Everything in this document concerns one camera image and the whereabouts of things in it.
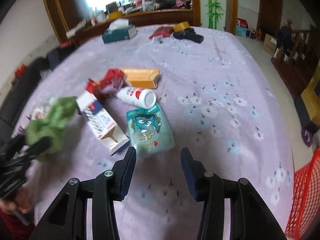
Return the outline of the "person's left hand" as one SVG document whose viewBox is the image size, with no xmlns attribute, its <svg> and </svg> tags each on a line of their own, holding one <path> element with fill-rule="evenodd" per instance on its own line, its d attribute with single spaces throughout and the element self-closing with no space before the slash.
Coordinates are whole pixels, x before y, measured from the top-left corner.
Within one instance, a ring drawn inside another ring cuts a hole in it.
<svg viewBox="0 0 320 240">
<path fill-rule="evenodd" d="M 19 210 L 26 214 L 35 206 L 37 190 L 31 186 L 20 187 L 13 200 L 1 198 L 1 211 L 6 214 L 12 214 L 14 210 Z"/>
</svg>

